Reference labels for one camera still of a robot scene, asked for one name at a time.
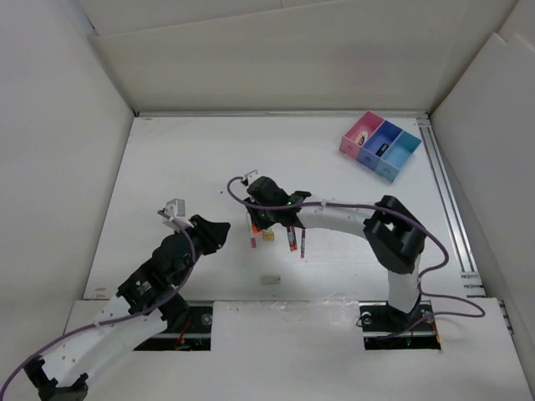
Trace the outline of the pink white acrylic marker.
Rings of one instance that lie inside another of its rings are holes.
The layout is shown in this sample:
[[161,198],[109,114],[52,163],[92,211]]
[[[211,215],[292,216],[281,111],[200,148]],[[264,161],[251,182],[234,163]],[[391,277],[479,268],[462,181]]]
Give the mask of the pink white acrylic marker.
[[246,214],[246,218],[247,218],[247,229],[249,232],[251,247],[254,249],[257,247],[257,242],[256,242],[255,232],[253,229],[252,218],[249,213]]

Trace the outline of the red pen refill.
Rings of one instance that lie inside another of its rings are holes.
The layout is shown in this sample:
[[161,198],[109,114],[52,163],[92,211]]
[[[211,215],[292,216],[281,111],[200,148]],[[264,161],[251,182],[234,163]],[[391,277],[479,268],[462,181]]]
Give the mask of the red pen refill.
[[294,227],[290,227],[290,233],[291,233],[291,237],[292,237],[292,251],[296,251],[298,249],[298,246],[297,246],[297,239],[296,239],[296,231],[294,229]]

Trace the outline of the pink pen refill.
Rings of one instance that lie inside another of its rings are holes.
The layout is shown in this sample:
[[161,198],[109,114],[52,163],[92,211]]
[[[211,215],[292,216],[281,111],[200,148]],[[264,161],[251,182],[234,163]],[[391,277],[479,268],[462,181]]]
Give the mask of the pink pen refill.
[[300,239],[300,258],[305,258],[306,252],[306,229],[301,229],[301,239]]

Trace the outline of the pink black highlighter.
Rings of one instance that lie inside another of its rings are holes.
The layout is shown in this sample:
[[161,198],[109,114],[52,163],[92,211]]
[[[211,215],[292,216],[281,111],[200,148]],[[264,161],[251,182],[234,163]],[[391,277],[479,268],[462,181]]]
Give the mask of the pink black highlighter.
[[377,152],[375,154],[377,156],[382,156],[384,154],[384,152],[387,151],[388,148],[389,148],[389,145],[384,143],[378,148],[378,150],[377,150]]

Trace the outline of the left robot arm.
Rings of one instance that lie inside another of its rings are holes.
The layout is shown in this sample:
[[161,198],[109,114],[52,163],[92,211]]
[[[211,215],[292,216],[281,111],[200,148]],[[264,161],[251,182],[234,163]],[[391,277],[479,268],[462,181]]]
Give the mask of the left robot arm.
[[42,400],[83,400],[89,387],[113,364],[150,337],[181,329],[189,306],[179,291],[200,256],[225,244],[231,225],[194,215],[174,227],[117,289],[86,327],[64,334],[23,370]]

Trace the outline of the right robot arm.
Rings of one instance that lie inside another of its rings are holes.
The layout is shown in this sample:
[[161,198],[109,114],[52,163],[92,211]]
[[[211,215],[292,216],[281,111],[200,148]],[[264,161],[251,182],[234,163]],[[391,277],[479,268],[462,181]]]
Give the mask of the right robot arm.
[[353,208],[308,191],[289,194],[266,176],[245,179],[242,185],[247,192],[247,211],[259,229],[279,224],[337,231],[365,239],[379,264],[387,270],[389,324],[404,329],[416,320],[421,300],[417,276],[425,234],[411,224],[418,220],[400,200],[385,195],[374,204]]

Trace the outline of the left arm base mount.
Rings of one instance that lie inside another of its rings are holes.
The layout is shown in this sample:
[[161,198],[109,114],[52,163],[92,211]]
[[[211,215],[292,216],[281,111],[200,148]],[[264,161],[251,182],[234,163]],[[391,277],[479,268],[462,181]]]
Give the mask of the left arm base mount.
[[204,352],[211,350],[214,301],[188,301],[189,311],[177,327],[145,340],[135,351]]

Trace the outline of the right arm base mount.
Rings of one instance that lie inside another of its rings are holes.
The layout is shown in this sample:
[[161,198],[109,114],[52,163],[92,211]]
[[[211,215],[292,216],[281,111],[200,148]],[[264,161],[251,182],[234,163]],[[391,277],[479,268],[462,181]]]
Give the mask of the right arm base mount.
[[364,349],[379,350],[441,350],[436,324],[429,301],[421,302],[405,315],[386,302],[361,302],[355,325],[363,332]]

